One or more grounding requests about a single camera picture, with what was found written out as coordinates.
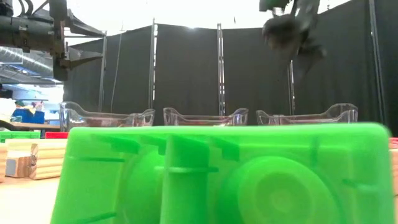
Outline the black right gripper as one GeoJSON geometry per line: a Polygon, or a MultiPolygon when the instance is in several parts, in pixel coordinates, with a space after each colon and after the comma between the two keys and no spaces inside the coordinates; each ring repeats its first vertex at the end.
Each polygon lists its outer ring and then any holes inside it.
{"type": "Polygon", "coordinates": [[[259,1],[259,10],[271,11],[273,15],[265,22],[262,36],[270,48],[282,52],[285,60],[293,60],[294,80],[302,80],[326,56],[326,50],[310,37],[310,31],[318,22],[320,1],[293,0],[292,10],[278,16],[276,9],[284,10],[288,3],[285,0],[259,1]]]}

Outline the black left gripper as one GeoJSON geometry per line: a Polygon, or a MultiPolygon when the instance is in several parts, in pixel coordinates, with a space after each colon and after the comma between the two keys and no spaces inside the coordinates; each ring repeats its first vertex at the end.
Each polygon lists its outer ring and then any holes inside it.
{"type": "Polygon", "coordinates": [[[91,37],[103,37],[105,34],[82,22],[74,16],[72,10],[68,8],[66,0],[50,0],[49,13],[53,19],[53,47],[50,52],[53,56],[53,77],[58,81],[68,80],[68,69],[73,69],[84,63],[103,58],[103,54],[74,49],[65,46],[66,27],[71,33],[81,34],[91,37]]]}

